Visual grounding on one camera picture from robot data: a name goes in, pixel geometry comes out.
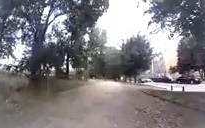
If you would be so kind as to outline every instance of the sky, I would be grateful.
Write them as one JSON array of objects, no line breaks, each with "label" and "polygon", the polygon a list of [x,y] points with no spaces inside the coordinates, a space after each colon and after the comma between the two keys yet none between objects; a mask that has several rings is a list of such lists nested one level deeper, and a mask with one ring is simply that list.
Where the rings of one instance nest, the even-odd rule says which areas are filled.
[{"label": "sky", "polygon": [[108,11],[97,22],[99,28],[107,30],[107,45],[119,47],[122,39],[125,40],[140,32],[150,40],[154,53],[163,53],[167,68],[175,65],[176,49],[180,37],[169,40],[166,31],[149,34],[155,29],[155,25],[148,28],[150,16],[144,14],[144,11],[149,8],[149,4],[139,1],[118,0],[117,2],[117,0],[110,0]]}]

